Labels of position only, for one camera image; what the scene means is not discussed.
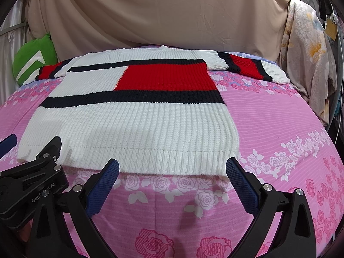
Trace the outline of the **green pillow with white mark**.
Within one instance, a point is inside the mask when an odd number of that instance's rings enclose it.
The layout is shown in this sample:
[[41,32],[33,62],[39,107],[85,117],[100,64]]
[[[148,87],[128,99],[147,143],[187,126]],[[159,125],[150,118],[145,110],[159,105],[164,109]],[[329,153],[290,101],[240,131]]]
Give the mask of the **green pillow with white mark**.
[[19,86],[35,81],[41,67],[58,62],[50,33],[25,43],[14,57],[13,76]]

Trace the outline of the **floral cream hanging cloth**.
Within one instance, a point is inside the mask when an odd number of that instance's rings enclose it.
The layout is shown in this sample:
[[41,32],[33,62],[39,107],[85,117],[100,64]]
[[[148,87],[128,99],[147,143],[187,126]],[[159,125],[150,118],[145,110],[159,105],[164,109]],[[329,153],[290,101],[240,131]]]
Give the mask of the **floral cream hanging cloth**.
[[329,97],[337,90],[336,63],[316,11],[291,0],[279,65],[321,123],[329,124]]

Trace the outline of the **white red navy knit sweater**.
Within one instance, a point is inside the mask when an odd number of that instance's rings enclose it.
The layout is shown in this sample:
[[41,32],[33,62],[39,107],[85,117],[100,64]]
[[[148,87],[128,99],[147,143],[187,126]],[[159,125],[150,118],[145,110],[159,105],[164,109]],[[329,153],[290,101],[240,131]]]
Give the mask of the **white red navy knit sweater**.
[[126,173],[223,176],[239,135],[210,72],[286,84],[277,65],[213,50],[157,48],[89,53],[42,67],[61,82],[38,106],[17,150],[29,161],[54,138],[60,162]]

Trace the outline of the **beige curtain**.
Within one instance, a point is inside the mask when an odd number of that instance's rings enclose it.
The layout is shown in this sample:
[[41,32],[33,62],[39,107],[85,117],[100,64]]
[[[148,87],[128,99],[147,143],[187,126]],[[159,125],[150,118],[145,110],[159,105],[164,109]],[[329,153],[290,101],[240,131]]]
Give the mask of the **beige curtain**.
[[276,61],[290,0],[27,0],[34,38],[60,60],[142,45],[245,52]]

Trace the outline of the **yellow paper tag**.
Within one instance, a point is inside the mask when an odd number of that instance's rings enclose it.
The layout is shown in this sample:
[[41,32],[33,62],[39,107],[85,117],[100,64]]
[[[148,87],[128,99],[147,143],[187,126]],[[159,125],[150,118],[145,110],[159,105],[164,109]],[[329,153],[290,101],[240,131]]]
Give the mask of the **yellow paper tag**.
[[337,37],[337,25],[331,21],[331,19],[327,19],[325,23],[325,33],[333,40],[336,40]]

